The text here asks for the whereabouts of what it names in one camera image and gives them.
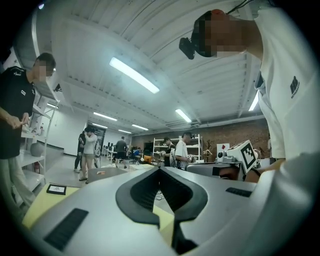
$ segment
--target white shirt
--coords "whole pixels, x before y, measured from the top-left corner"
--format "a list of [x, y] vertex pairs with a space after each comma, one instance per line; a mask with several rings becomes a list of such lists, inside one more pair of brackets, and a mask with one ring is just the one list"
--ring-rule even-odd
[[[178, 157], [183, 157], [183, 158], [187, 158], [188, 157], [188, 151], [187, 151], [187, 145], [186, 143], [184, 143], [182, 140], [180, 140], [176, 147], [175, 147], [175, 156]], [[187, 165], [188, 162], [186, 161], [180, 161], [181, 163], [181, 168], [185, 168], [185, 166]]]
[[95, 145], [98, 140], [98, 137], [93, 133], [90, 137], [85, 135], [85, 145], [84, 145], [84, 154], [94, 154]]
[[258, 14], [264, 80], [258, 97], [269, 127], [272, 157], [288, 160], [320, 151], [320, 73], [314, 54], [281, 9]]

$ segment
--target logo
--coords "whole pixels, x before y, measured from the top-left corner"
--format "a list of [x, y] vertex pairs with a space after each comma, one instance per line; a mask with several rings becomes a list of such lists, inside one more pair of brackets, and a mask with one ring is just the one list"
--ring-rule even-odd
[[300, 82], [297, 80], [296, 76], [293, 77], [292, 83], [290, 84], [291, 89], [291, 99], [296, 95], [299, 89]]
[[245, 168], [248, 169], [256, 160], [254, 150], [252, 149], [250, 143], [248, 143], [240, 151], [244, 159]]

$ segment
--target black rubber pad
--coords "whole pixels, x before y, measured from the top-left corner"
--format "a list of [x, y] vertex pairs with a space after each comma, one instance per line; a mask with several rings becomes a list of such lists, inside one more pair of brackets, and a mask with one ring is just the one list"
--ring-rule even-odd
[[238, 196], [246, 197], [246, 198], [250, 197], [252, 193], [252, 191], [238, 189], [234, 187], [229, 187], [226, 189], [226, 191]]
[[81, 209], [73, 209], [54, 229], [47, 235], [44, 240], [55, 247], [56, 249], [62, 251], [77, 229], [80, 227], [81, 223], [84, 221], [88, 215], [88, 211]]

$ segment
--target ceiling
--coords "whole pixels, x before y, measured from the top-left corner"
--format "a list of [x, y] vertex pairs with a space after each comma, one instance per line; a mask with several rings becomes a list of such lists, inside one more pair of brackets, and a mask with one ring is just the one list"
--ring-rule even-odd
[[[89, 122], [135, 135], [183, 130], [261, 117], [248, 109], [256, 95], [260, 61], [249, 53], [223, 58], [195, 55], [189, 60], [179, 40], [191, 36], [193, 23], [207, 10], [229, 11], [230, 0], [52, 0], [37, 10], [36, 39], [41, 52], [56, 59], [61, 104], [89, 114]], [[235, 17], [253, 19], [253, 2]], [[33, 60], [25, 52], [26, 68]], [[159, 88], [156, 94], [109, 65], [116, 57]], [[183, 110], [186, 123], [176, 112]], [[112, 121], [93, 114], [116, 118]], [[132, 124], [148, 128], [145, 132]]]

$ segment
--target red object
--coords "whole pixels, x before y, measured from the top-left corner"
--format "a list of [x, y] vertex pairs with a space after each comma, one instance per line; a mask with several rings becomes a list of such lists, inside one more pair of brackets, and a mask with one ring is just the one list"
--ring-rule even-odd
[[34, 163], [34, 171], [38, 174], [40, 173], [40, 164], [39, 162]]

